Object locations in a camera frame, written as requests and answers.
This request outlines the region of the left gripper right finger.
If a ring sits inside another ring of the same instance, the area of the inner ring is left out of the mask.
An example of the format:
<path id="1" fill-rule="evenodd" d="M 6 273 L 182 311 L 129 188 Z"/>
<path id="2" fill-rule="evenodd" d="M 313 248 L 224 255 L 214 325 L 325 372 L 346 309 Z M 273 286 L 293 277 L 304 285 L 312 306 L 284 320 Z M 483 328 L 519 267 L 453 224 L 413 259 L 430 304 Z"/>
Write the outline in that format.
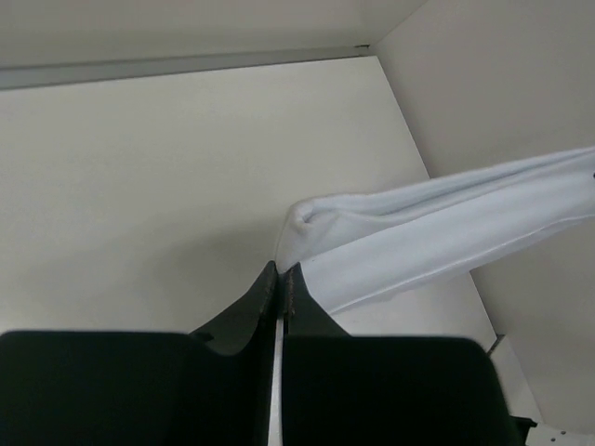
<path id="1" fill-rule="evenodd" d="M 475 341 L 355 336 L 284 276 L 285 445 L 513 445 L 496 369 Z"/>

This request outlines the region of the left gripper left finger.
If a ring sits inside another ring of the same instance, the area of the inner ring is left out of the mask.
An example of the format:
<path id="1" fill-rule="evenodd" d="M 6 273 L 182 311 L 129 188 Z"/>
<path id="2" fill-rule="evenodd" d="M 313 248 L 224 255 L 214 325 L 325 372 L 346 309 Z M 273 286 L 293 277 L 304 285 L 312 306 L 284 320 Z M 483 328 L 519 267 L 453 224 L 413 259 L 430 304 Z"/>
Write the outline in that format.
<path id="1" fill-rule="evenodd" d="M 277 269 L 188 333 L 1 337 L 5 445 L 263 445 Z"/>

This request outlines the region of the white skirt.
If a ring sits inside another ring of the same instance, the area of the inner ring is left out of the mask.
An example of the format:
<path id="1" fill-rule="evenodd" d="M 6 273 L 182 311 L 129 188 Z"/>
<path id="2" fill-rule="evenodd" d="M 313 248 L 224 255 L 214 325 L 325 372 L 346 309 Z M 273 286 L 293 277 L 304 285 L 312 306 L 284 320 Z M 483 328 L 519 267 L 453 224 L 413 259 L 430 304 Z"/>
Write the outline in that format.
<path id="1" fill-rule="evenodd" d="M 283 313 L 282 343 L 275 349 L 273 369 L 271 437 L 285 445 L 284 276 L 291 268 L 301 267 L 310 295 L 336 321 L 342 311 L 475 269 L 593 215 L 594 151 L 590 148 L 397 190 L 316 197 L 293 205 L 275 257 Z"/>

